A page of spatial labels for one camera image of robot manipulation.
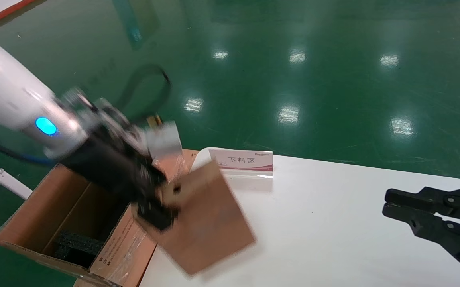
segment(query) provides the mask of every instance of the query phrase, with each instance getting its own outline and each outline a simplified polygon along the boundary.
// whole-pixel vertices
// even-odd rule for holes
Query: black cable
[[[48,167],[52,167],[53,165],[55,165],[55,162],[47,158],[38,158],[38,157],[31,156],[31,155],[18,154],[2,145],[0,145],[0,153],[6,156],[10,156],[11,158],[15,158],[15,159],[25,161],[28,163],[33,163],[34,165],[44,165]]]
[[[138,67],[131,74],[129,81],[126,84],[124,91],[122,92],[122,95],[113,106],[122,111],[129,104],[137,86],[141,83],[141,81],[145,79],[147,76],[152,75],[162,75],[165,80],[165,83],[161,88],[161,91],[159,92],[159,96],[138,116],[130,118],[129,122],[131,124],[139,125],[145,122],[149,116],[154,116],[157,110],[162,105],[164,105],[164,103],[166,103],[166,100],[168,100],[168,97],[170,96],[171,81],[170,78],[168,78],[166,71],[164,71],[164,69],[162,69],[158,65],[145,64]]]

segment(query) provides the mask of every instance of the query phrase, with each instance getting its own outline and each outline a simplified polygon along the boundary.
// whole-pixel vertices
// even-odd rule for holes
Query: label card
[[[210,149],[208,152],[212,160],[218,162],[221,169],[272,171],[272,152],[270,151]]]

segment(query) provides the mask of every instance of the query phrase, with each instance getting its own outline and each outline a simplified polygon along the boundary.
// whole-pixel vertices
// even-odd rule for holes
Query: white pipe
[[[32,192],[31,189],[19,180],[13,178],[10,174],[4,171],[4,169],[0,169],[0,184],[23,199],[27,199]]]

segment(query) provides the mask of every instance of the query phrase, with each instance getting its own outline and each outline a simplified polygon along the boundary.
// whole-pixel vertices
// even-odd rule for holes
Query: blue led light
[[[55,124],[53,124],[49,118],[37,118],[37,120],[35,120],[35,125],[37,128],[39,128],[39,130],[48,136],[51,136],[57,132],[57,126],[55,126]]]

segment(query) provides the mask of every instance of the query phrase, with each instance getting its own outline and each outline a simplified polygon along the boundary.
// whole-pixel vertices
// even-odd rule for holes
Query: white table
[[[203,149],[193,168],[208,160]],[[274,156],[271,187],[228,183],[257,244],[192,278],[158,247],[141,287],[460,286],[460,263],[445,249],[381,213],[389,188],[450,191],[460,179]]]

